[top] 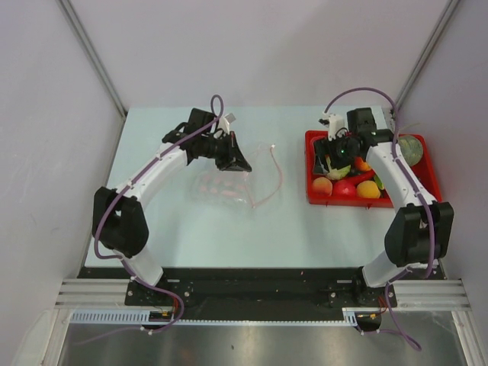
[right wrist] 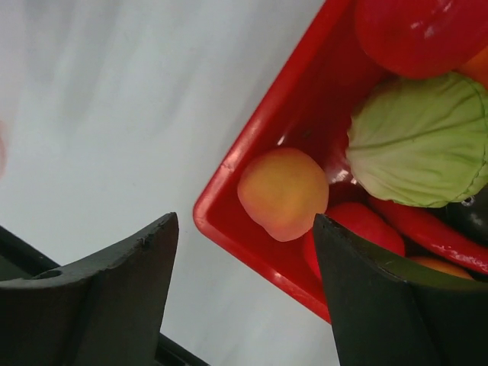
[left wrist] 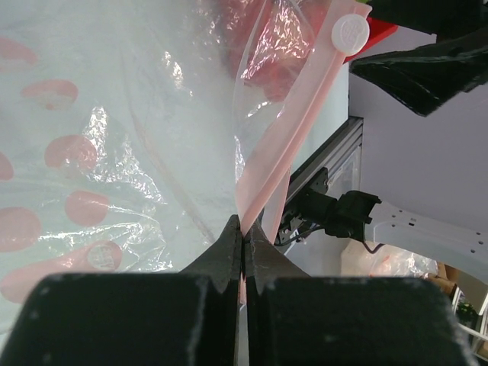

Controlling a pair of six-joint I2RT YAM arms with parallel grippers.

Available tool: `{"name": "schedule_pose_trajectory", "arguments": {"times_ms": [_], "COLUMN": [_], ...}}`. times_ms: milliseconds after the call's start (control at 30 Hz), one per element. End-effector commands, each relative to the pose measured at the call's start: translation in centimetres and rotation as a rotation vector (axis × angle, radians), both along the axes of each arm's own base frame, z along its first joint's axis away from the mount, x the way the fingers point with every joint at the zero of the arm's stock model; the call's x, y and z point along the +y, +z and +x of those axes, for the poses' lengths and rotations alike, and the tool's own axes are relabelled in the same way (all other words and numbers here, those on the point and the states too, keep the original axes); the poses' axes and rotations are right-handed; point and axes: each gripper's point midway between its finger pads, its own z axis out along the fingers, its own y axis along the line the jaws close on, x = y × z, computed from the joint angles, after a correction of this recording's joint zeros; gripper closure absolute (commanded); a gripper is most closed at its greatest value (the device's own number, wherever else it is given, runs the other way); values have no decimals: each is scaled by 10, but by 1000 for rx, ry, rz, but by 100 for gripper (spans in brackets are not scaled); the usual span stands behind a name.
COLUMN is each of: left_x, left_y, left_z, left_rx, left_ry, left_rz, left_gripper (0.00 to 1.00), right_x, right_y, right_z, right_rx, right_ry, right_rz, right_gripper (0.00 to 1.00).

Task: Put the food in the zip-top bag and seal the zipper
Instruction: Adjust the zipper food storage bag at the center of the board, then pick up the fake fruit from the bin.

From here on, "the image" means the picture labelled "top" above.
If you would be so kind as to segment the orange-red toy peach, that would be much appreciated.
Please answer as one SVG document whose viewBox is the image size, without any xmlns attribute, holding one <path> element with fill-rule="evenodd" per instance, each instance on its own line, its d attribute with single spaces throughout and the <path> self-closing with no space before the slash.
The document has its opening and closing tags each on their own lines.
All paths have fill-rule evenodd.
<svg viewBox="0 0 488 366">
<path fill-rule="evenodd" d="M 312 181 L 312 192 L 324 196 L 331 196 L 333 184 L 327 177 L 318 177 Z"/>
</svg>

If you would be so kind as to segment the clear pink-dotted zip bag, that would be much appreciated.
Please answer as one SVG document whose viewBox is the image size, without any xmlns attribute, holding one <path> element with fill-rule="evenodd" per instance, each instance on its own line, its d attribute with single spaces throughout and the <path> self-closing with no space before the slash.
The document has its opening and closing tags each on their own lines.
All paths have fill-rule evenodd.
<svg viewBox="0 0 488 366">
<path fill-rule="evenodd" d="M 256 209 L 280 192 L 284 174 L 276 145 L 253 143 L 243 149 L 251 172 L 224 172 L 208 168 L 195 176 L 189 194 L 194 201 L 239 209 Z"/>
</svg>

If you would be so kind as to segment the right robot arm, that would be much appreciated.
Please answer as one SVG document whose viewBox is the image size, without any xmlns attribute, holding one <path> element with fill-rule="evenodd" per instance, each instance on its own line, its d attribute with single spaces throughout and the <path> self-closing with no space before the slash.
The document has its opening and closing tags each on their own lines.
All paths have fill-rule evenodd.
<svg viewBox="0 0 488 366">
<path fill-rule="evenodd" d="M 395 217 L 384 237 L 384 250 L 361 268 L 352 298 L 361 306 L 379 297 L 379 287 L 400 278 L 409 265 L 425 264 L 432 271 L 448 249 L 454 209 L 438 201 L 415 176 L 401 153 L 397 134 L 379 129 L 370 108 L 357 108 L 345 117 L 324 111 L 319 121 L 326 135 L 311 143 L 311 172 L 326 174 L 366 162 L 384 184 Z"/>
</svg>

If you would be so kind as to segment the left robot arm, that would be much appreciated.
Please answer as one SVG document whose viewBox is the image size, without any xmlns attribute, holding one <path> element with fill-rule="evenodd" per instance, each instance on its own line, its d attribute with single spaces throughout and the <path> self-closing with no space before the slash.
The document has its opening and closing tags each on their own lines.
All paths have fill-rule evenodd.
<svg viewBox="0 0 488 366">
<path fill-rule="evenodd" d="M 164 271 L 146 246 L 149 227 L 144 210 L 167 179 L 200 157 L 213 160 L 220 171 L 250 172 L 252 167 L 230 128 L 234 120 L 233 114 L 192 109 L 188 120 L 162 138 L 154 155 L 132 177 L 116 188 L 101 187 L 95 192 L 94 245 L 111 250 L 112 258 L 144 282 L 141 294 L 151 304 L 163 303 L 169 287 L 160 281 Z"/>
</svg>

